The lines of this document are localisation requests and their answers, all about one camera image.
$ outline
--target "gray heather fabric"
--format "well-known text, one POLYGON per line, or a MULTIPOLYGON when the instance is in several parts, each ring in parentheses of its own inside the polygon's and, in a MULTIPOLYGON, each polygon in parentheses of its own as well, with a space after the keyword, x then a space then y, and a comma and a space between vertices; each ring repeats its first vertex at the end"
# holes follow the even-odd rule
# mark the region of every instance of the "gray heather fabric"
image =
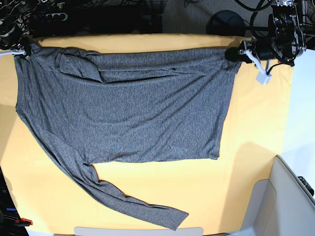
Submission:
POLYGON ((101 55, 33 43, 15 65, 16 110, 52 161, 105 206, 175 230, 188 213, 126 196, 91 164, 217 159, 240 64, 224 49, 101 55))

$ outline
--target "yellow table surface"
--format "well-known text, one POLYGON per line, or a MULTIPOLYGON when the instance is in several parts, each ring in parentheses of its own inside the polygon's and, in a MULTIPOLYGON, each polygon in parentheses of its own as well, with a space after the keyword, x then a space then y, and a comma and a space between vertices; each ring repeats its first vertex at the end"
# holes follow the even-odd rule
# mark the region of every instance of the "yellow table surface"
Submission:
MULTIPOLYGON (((242 38, 151 34, 49 38, 42 46, 78 47, 101 53, 236 46, 242 38)), ((0 60, 0 166, 21 217, 30 230, 74 234, 74 227, 162 229, 113 211, 92 199, 63 174, 17 117, 17 78, 12 56, 0 60)), ((218 160, 95 164, 98 176, 127 195, 189 213, 180 228, 204 234, 241 228, 254 184, 268 179, 281 153, 292 68, 273 69, 265 86, 253 64, 242 64, 224 123, 218 160)))

